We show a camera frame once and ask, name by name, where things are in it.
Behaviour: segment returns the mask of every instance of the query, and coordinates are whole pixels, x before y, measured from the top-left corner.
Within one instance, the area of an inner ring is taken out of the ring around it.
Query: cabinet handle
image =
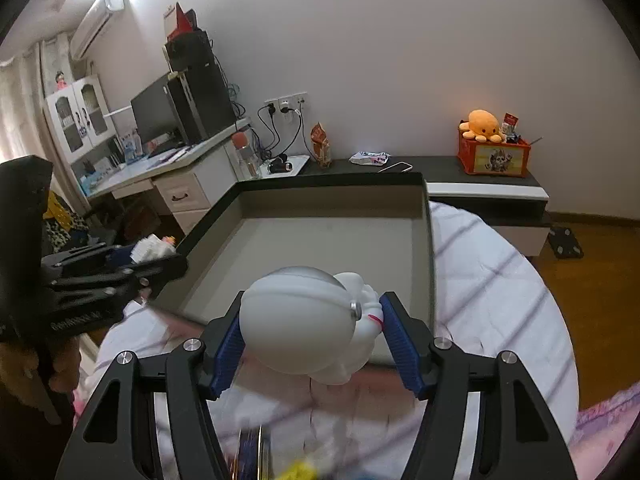
[[[82,114],[84,115],[84,120],[86,121],[86,125],[88,127],[91,127],[91,121],[89,120],[89,117],[86,114],[86,110],[83,108],[82,109]]]

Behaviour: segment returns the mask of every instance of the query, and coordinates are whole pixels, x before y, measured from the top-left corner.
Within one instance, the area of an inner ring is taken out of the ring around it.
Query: wooden floor
[[[584,258],[558,260],[546,244],[534,264],[569,329],[585,409],[640,381],[640,228],[559,225]]]

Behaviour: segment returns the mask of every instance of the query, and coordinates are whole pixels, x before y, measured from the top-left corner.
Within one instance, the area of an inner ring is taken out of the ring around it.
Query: air conditioner
[[[111,19],[124,10],[124,0],[96,0],[71,38],[71,59],[81,60]]]

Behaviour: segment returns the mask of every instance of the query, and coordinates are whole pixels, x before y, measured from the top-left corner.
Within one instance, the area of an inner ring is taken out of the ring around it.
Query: striped tablecloth
[[[477,216],[430,203],[436,264],[436,335],[467,352],[516,352],[548,402],[568,441],[578,412],[578,381],[562,315],[533,266]],[[182,341],[153,312],[137,303],[100,346],[95,387],[111,360],[129,349],[138,356],[170,351]],[[209,404],[223,450],[235,451],[242,425],[267,424],[274,469],[312,453],[335,478],[398,479],[414,444],[424,403],[380,382],[352,380],[322,386],[301,376],[281,376],[245,361],[234,384]],[[158,439],[165,478],[177,478],[164,396],[156,394]],[[468,478],[478,426],[479,394],[470,394],[457,479]]]

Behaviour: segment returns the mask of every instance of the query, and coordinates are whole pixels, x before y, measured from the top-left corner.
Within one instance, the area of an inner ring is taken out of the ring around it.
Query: computer monitor
[[[166,92],[167,76],[164,74],[131,100],[143,144],[162,134],[181,138],[178,121]]]

